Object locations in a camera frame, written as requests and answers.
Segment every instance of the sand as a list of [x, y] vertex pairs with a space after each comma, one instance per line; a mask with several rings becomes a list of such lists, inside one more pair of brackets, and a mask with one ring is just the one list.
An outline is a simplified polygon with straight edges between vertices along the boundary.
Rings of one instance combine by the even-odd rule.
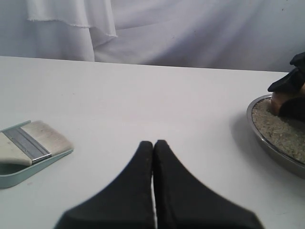
[[274, 146], [305, 164], [305, 123], [275, 116], [270, 98], [258, 102], [252, 110], [256, 128]]

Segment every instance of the round metal dish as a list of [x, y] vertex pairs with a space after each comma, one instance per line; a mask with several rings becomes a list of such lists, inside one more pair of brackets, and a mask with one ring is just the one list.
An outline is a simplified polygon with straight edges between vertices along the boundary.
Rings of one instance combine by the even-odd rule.
[[305, 179], [305, 164], [301, 163], [300, 161], [297, 161], [296, 159], [290, 157], [283, 151], [279, 150], [277, 147], [275, 147], [273, 144], [271, 144], [256, 128], [253, 119], [252, 119], [252, 109], [259, 101], [264, 99], [270, 99], [271, 94], [264, 95], [262, 97], [259, 97], [255, 99], [253, 102], [250, 103], [250, 105], [247, 108], [247, 119], [248, 122], [252, 128], [252, 130], [255, 133], [256, 139], [258, 140], [261, 147], [265, 150], [265, 152], [279, 165], [287, 169], [288, 171], [294, 173], [300, 178]]

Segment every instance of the brush handle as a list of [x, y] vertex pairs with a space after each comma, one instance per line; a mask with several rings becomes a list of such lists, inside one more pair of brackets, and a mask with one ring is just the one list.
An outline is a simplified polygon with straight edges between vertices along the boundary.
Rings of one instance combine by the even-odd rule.
[[0, 132], [0, 163], [31, 166], [32, 160]]

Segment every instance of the white tabletop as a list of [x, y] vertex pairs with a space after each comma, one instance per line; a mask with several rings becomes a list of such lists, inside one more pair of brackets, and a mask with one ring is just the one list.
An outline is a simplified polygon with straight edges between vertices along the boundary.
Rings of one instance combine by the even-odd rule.
[[165, 139], [205, 185], [266, 229], [305, 228], [305, 180], [259, 147], [245, 112], [285, 73], [0, 57], [0, 129], [43, 120], [74, 153], [0, 189], [0, 228], [50, 229]]

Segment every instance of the white fabric backdrop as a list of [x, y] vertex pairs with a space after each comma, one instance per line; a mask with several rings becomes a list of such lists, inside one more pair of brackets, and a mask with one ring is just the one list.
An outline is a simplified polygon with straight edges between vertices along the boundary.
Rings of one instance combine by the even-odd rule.
[[0, 55], [289, 71], [305, 51], [304, 9], [303, 0], [0, 0]]

